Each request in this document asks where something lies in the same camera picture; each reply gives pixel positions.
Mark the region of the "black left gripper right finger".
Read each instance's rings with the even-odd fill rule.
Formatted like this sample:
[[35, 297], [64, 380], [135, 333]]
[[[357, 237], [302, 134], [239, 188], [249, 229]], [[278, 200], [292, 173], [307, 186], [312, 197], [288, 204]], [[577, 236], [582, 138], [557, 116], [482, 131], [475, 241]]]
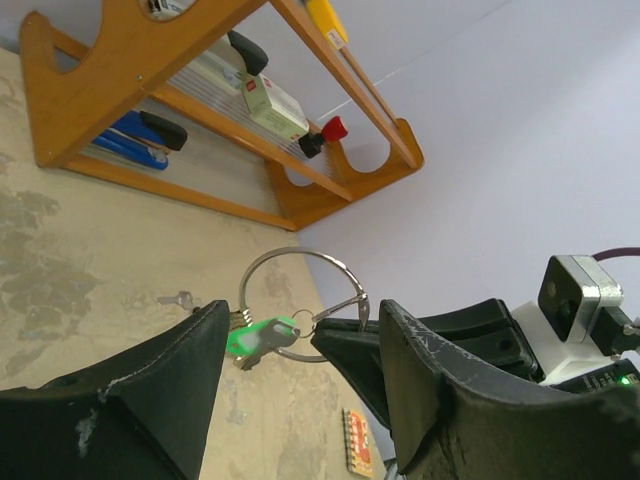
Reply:
[[380, 305], [391, 436], [409, 479], [636, 479], [639, 388], [575, 394], [502, 371]]

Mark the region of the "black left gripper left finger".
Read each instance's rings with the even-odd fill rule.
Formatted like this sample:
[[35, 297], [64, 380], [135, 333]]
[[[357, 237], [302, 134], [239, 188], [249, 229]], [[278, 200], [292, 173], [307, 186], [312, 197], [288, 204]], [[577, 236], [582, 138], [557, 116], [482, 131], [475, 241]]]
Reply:
[[229, 325], [213, 301], [97, 364], [2, 391], [2, 478], [198, 478]]

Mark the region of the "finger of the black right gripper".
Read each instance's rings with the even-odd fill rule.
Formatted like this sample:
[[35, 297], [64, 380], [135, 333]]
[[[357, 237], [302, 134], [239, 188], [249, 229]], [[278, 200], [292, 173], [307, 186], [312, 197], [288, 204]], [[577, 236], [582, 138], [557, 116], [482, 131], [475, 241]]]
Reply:
[[483, 361], [525, 380], [540, 379], [540, 364], [505, 302], [492, 298], [419, 321]]
[[355, 319], [324, 319], [318, 323], [311, 344], [344, 377], [374, 418], [391, 430], [394, 384], [382, 361], [380, 322], [371, 321], [361, 331]]

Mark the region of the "silver keyring with clips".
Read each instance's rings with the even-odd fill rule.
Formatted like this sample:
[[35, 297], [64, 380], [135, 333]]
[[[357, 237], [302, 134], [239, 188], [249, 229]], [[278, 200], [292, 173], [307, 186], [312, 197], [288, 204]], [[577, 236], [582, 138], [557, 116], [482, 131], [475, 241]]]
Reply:
[[[316, 287], [312, 286], [308, 290], [297, 294], [289, 275], [277, 270], [274, 272], [273, 277], [269, 277], [267, 274], [260, 276], [265, 281], [265, 291], [271, 293], [273, 298], [269, 301], [260, 301], [258, 306], [253, 308], [250, 302], [250, 283], [252, 278], [258, 275], [259, 270], [265, 267], [266, 264], [277, 262], [284, 256], [308, 256], [327, 263], [345, 278], [345, 281], [351, 286], [352, 295], [332, 306], [323, 306]], [[368, 293], [358, 278], [339, 259], [320, 251], [296, 246], [281, 247], [268, 251], [249, 265], [240, 280], [238, 309], [235, 311], [248, 309], [252, 319], [255, 322], [260, 322], [276, 316], [291, 317], [298, 310], [308, 309], [313, 315], [301, 313], [295, 317], [296, 325], [301, 330], [301, 334], [307, 335], [311, 332], [312, 326], [315, 326], [316, 329], [320, 321], [332, 318], [337, 313], [349, 308], [357, 310], [356, 320], [360, 322], [360, 330], [363, 331], [370, 320], [371, 302]], [[294, 348], [294, 345], [300, 341], [309, 342], [315, 333], [315, 329], [310, 337], [298, 339], [292, 346], [287, 347], [287, 350], [302, 355], [321, 355], [319, 353], [312, 354], [310, 351], [299, 352]]]

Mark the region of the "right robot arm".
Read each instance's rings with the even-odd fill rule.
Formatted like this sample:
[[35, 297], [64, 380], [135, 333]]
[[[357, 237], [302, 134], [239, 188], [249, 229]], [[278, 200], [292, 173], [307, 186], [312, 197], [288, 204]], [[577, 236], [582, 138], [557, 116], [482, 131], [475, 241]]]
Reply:
[[[504, 301], [478, 304], [419, 321], [436, 334], [494, 367], [534, 383], [545, 379], [542, 366]], [[327, 318], [318, 323], [311, 344], [347, 380], [373, 417], [391, 428], [383, 378], [379, 324], [359, 330], [352, 319]], [[586, 393], [610, 385], [628, 385], [639, 371], [627, 359], [556, 383], [556, 389]]]

